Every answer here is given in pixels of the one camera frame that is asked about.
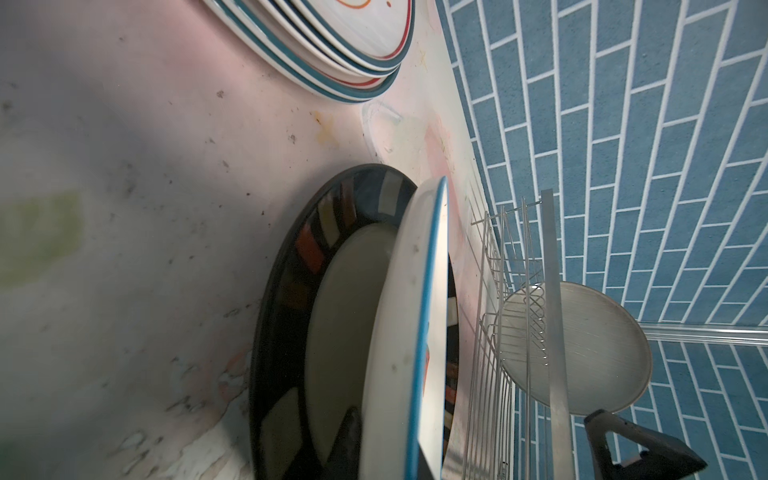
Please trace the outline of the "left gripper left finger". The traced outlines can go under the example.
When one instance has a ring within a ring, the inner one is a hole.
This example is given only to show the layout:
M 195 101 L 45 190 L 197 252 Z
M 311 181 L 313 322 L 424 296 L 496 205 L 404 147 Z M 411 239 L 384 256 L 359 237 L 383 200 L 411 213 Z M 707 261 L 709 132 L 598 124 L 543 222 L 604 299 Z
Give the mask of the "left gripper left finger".
M 359 474 L 362 418 L 360 410 L 347 409 L 320 478 L 357 480 Z

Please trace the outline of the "grey plate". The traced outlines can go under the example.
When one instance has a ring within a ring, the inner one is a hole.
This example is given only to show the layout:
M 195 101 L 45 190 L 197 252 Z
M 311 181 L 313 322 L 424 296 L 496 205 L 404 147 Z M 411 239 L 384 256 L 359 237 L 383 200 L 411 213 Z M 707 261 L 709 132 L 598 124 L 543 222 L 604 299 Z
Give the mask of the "grey plate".
M 560 284 L 570 413 L 619 412 L 638 400 L 652 374 L 646 335 L 634 317 L 606 294 L 585 285 Z M 551 348 L 546 342 L 545 288 L 511 294 L 501 316 L 500 353 L 512 381 L 549 403 Z

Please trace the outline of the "black plate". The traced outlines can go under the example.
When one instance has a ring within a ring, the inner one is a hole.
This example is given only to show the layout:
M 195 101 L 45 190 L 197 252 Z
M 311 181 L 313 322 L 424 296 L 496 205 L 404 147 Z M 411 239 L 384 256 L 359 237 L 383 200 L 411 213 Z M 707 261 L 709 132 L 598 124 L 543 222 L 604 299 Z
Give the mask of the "black plate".
M 321 479 L 347 409 L 357 407 L 362 418 L 379 300 L 406 208 L 422 184 L 387 165 L 356 166 L 327 182 L 290 228 L 267 282 L 254 341 L 250 430 L 257 478 Z M 458 354 L 448 253 L 441 473 Z

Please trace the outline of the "red green text plate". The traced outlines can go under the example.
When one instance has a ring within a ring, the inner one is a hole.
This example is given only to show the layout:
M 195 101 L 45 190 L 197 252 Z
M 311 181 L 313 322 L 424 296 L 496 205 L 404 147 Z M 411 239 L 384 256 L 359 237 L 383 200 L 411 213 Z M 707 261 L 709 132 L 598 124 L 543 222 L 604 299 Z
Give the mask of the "red green text plate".
M 267 30 L 252 31 L 222 1 L 204 1 L 204 4 L 253 52 L 295 84 L 318 96 L 348 103 L 364 103 L 382 95 L 395 83 L 400 73 L 376 79 L 372 88 L 357 88 L 321 73 L 306 61 L 287 49 L 283 42 Z

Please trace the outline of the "watermelon pattern plate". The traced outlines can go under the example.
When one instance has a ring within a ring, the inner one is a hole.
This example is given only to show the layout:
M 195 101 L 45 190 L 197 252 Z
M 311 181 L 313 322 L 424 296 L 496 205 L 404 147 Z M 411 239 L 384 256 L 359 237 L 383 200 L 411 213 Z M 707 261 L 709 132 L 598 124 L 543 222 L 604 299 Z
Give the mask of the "watermelon pattern plate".
M 358 476 L 437 479 L 443 458 L 448 182 L 424 182 L 393 248 L 367 361 Z

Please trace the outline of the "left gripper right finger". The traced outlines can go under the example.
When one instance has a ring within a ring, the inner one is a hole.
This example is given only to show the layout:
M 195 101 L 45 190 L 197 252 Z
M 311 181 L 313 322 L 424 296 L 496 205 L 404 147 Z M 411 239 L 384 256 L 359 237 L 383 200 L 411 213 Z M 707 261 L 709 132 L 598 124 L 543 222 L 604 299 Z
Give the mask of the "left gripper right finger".
M 683 479 L 708 467 L 708 463 L 681 440 L 603 409 L 588 415 L 584 426 L 596 479 Z M 615 463 L 606 439 L 608 433 L 638 444 L 640 453 Z

